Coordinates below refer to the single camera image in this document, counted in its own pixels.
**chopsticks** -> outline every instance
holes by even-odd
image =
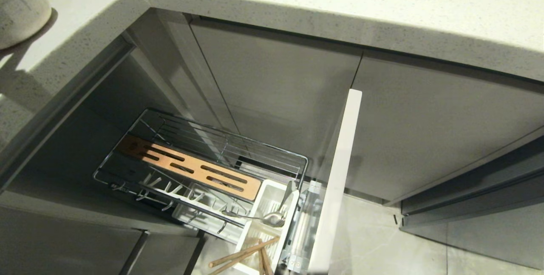
[[[273,244],[274,242],[277,242],[278,240],[280,240],[280,237],[278,237],[278,236],[268,240],[267,242],[262,242],[259,239],[259,244],[257,244],[256,246],[246,248],[246,249],[241,250],[239,252],[235,252],[234,254],[224,256],[222,258],[219,258],[217,260],[214,260],[214,261],[210,262],[208,264],[208,266],[210,268],[212,268],[212,267],[216,267],[217,265],[220,265],[220,264],[225,263],[225,262],[230,260],[229,263],[227,263],[226,265],[220,267],[219,269],[216,269],[215,271],[210,273],[210,275],[217,275],[217,274],[221,273],[222,271],[225,271],[229,267],[232,267],[233,265],[235,265],[235,264],[239,263],[240,261],[246,259],[247,257],[253,255],[255,252],[258,252],[258,254],[259,254],[259,262],[260,262],[259,265],[261,265],[261,261],[262,261],[262,265],[263,265],[263,269],[262,269],[263,273],[262,274],[264,274],[264,275],[274,275],[274,273],[272,272],[272,268],[270,267],[270,260],[268,259],[268,255],[266,254],[266,249],[264,247],[269,245],[269,244]]]

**white bowl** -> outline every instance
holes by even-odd
[[[49,17],[47,0],[0,0],[0,50],[34,35]]]

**cabinet door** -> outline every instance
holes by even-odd
[[[365,51],[348,188],[397,201],[542,134],[544,87],[491,72]]]
[[[191,26],[240,134],[321,161],[362,50],[210,20]]]
[[[117,275],[141,234],[0,207],[0,270]]]

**dish rack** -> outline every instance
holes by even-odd
[[[124,141],[133,137],[167,147],[175,151],[172,153],[183,153],[245,174],[262,184],[266,180],[283,185],[294,181],[298,191],[293,200],[298,199],[309,162],[303,155],[148,108],[93,173],[97,182],[111,190],[126,193],[136,201],[146,202],[179,221],[234,244],[241,240],[249,220],[229,217],[221,211],[254,215],[257,199],[234,195],[220,187],[221,182],[214,187],[123,153]]]

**white countertop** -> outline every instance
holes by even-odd
[[[150,7],[326,37],[544,81],[542,0],[50,0],[39,37],[0,52],[0,151]]]

